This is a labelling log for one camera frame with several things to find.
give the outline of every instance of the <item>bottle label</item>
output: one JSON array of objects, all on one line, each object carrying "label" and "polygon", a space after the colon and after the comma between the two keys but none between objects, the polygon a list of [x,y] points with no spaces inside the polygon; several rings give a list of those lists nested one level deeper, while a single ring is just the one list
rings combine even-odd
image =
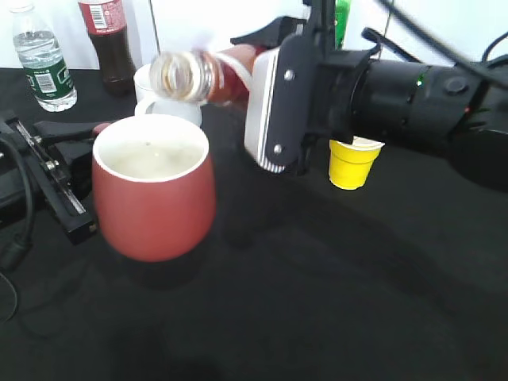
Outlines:
[{"label": "bottle label", "polygon": [[79,8],[90,34],[99,36],[111,34],[127,25],[121,0],[105,1],[97,5],[80,2]]},{"label": "bottle label", "polygon": [[69,94],[74,88],[64,59],[41,69],[25,67],[25,73],[33,92],[39,99],[59,99]]}]

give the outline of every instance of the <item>bottle cap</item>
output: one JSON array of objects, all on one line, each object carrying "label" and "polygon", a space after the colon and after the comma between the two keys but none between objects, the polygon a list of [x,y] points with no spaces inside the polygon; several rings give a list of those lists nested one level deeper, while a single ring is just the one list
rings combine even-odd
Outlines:
[{"label": "bottle cap", "polygon": [[32,0],[9,0],[7,2],[11,12],[25,12],[33,8]]}]

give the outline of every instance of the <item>yellow plastic cup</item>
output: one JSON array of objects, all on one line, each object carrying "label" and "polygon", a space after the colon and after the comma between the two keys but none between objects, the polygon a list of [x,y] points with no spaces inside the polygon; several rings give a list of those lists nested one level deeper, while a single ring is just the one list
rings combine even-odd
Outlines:
[{"label": "yellow plastic cup", "polygon": [[367,181],[374,160],[384,143],[355,137],[352,144],[330,141],[330,181],[336,187],[353,191]]}]

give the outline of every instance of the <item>black mount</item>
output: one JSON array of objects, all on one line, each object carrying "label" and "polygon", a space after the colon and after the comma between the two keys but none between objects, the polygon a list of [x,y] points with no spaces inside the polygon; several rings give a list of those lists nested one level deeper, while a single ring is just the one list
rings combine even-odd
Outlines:
[{"label": "black mount", "polygon": [[[42,121],[30,129],[37,131],[32,134],[12,111],[0,112],[0,133],[16,142],[29,168],[34,194],[45,200],[73,244],[86,240],[97,229],[79,201],[91,190],[91,131],[97,124]],[[18,178],[13,163],[0,160],[2,225],[23,217],[19,210],[23,210],[25,193]]]}]

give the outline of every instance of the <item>black table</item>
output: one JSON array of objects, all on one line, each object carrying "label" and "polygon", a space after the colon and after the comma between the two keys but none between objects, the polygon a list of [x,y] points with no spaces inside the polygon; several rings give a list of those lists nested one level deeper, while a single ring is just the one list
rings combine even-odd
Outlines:
[{"label": "black table", "polygon": [[[50,114],[21,71],[0,70],[0,109],[25,124],[133,113],[97,72],[72,74],[77,105]],[[506,380],[506,195],[392,147],[353,192],[329,184],[326,149],[305,177],[271,175],[242,123],[204,109],[217,219],[178,260],[136,264],[100,235],[73,247],[39,212],[1,380]]]}]

